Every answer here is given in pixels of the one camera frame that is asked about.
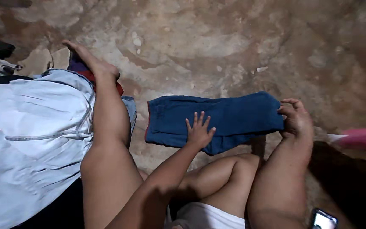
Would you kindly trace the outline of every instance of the hand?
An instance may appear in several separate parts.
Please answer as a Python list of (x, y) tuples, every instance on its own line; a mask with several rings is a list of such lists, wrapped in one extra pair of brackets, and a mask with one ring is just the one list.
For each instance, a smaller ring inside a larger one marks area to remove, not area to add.
[(210, 116), (207, 117), (206, 122), (203, 125), (204, 111), (201, 112), (200, 118), (197, 120), (197, 112), (194, 113), (193, 127), (190, 126), (189, 120), (186, 119), (187, 125), (187, 144), (194, 144), (200, 149), (206, 147), (213, 138), (216, 128), (213, 127), (207, 133), (207, 127), (210, 123)]
[(278, 113), (286, 115), (285, 129), (281, 132), (283, 138), (304, 138), (313, 140), (313, 122), (303, 103), (297, 99), (284, 99), (282, 103), (290, 103), (293, 108), (281, 106)]

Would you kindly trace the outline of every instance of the light blue clothing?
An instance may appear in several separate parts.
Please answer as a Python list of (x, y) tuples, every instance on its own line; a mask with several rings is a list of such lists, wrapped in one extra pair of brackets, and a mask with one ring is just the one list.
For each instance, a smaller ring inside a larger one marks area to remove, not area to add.
[[(66, 70), (42, 75), (0, 85), (0, 229), (34, 216), (79, 178), (92, 143), (92, 84)], [(132, 131), (135, 103), (123, 101)]]

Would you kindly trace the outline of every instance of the white fabric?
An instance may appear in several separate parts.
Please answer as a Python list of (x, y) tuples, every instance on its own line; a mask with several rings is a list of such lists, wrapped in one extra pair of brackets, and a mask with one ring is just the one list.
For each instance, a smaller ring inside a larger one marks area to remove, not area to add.
[(200, 202), (182, 207), (165, 229), (244, 229), (245, 220)]
[(65, 70), (0, 85), (0, 229), (16, 226), (80, 177), (95, 95)]

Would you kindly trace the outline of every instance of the dirt floor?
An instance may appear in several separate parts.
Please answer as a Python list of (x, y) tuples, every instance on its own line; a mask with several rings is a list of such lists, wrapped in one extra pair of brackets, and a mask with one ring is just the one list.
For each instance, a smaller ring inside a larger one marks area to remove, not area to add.
[[(318, 139), (366, 127), (366, 0), (0, 0), (0, 40), (17, 48), (12, 63), (33, 51), (57, 67), (62, 39), (120, 69), (124, 95), (137, 104), (130, 152), (148, 172), (176, 151), (144, 141), (146, 102), (164, 95), (220, 98), (263, 90), (302, 100)], [(280, 139), (270, 134), (254, 150), (265, 148), (267, 159)], [(199, 153), (190, 168), (251, 148), (212, 158)], [(366, 162), (363, 152), (340, 155)], [(359, 227), (344, 214), (345, 203), (328, 195), (334, 186), (316, 179), (326, 169), (313, 165), (314, 176), (306, 178), (309, 210), (332, 213), (341, 229)]]

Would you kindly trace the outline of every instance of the red trim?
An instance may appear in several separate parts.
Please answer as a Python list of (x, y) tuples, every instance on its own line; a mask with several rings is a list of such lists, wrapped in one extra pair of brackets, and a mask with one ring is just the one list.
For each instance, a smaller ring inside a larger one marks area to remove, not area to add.
[(146, 128), (146, 131), (145, 131), (145, 141), (146, 141), (146, 134), (148, 133), (148, 129), (149, 129), (149, 125), (150, 125), (150, 109), (149, 109), (149, 102), (148, 103), (148, 112), (149, 112), (149, 121), (148, 121), (148, 127)]

